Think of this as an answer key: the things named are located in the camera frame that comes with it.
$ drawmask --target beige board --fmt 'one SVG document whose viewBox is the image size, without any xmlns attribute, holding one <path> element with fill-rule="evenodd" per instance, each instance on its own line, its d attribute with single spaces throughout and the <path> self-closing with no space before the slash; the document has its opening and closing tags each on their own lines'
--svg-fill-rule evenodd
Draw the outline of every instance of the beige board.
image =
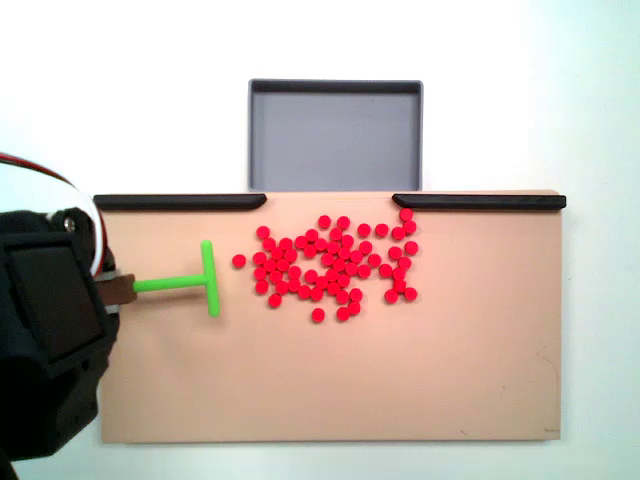
<svg viewBox="0 0 640 480">
<path fill-rule="evenodd" d="M 278 193 L 249 212 L 106 213 L 118 265 L 138 279 L 201 273 L 210 239 L 221 315 L 197 287 L 123 306 L 104 441 L 559 438 L 560 212 L 416 212 L 418 299 L 386 304 L 390 281 L 372 275 L 355 282 L 362 312 L 346 323 L 333 298 L 271 309 L 254 292 L 258 226 L 295 237 L 322 214 L 354 231 L 398 212 L 389 193 Z M 392 245 L 373 243 L 383 256 Z"/>
</svg>

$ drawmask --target gray tray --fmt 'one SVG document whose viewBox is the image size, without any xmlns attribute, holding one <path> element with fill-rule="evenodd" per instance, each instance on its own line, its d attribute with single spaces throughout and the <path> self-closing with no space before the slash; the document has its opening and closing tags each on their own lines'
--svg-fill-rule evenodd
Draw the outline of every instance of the gray tray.
<svg viewBox="0 0 640 480">
<path fill-rule="evenodd" d="M 252 80 L 249 186 L 421 189 L 422 82 Z"/>
</svg>

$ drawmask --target green t-shaped pusher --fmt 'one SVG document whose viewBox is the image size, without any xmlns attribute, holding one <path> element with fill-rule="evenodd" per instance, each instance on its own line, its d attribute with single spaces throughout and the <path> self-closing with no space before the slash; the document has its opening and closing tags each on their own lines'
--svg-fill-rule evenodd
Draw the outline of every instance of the green t-shaped pusher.
<svg viewBox="0 0 640 480">
<path fill-rule="evenodd" d="M 156 290 L 204 286 L 207 292 L 209 315 L 217 317 L 220 315 L 220 299 L 218 297 L 218 282 L 216 281 L 216 266 L 213 263 L 213 246 L 209 240 L 203 240 L 200 244 L 200 250 L 202 251 L 202 267 L 204 271 L 202 275 L 138 280 L 133 282 L 134 292 L 153 292 Z"/>
</svg>

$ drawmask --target white wall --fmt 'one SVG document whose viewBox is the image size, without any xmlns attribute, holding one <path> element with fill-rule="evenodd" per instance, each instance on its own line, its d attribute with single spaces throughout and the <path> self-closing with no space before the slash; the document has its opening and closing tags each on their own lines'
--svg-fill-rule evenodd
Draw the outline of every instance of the white wall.
<svg viewBox="0 0 640 480">
<path fill-rule="evenodd" d="M 422 3 L 5 2 L 0 150 L 91 193 L 243 191 L 250 78 L 421 79 L 425 189 L 568 196 L 562 440 L 102 445 L 96 421 L 23 479 L 640 475 L 640 4 Z M 75 201 L 35 177 L 0 166 L 0 210 Z"/>
</svg>

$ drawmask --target black edge guard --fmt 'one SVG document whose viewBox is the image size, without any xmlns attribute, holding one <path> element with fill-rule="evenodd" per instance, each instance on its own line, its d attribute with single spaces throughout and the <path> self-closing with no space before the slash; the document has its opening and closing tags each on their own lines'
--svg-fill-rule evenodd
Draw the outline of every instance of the black edge guard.
<svg viewBox="0 0 640 480">
<path fill-rule="evenodd" d="M 561 210 L 564 195 L 456 195 L 446 193 L 395 193 L 393 201 L 417 210 Z"/>
<path fill-rule="evenodd" d="M 161 211 L 209 212 L 255 210 L 267 201 L 264 193 L 221 195 L 96 195 L 96 206 L 105 212 Z"/>
</svg>

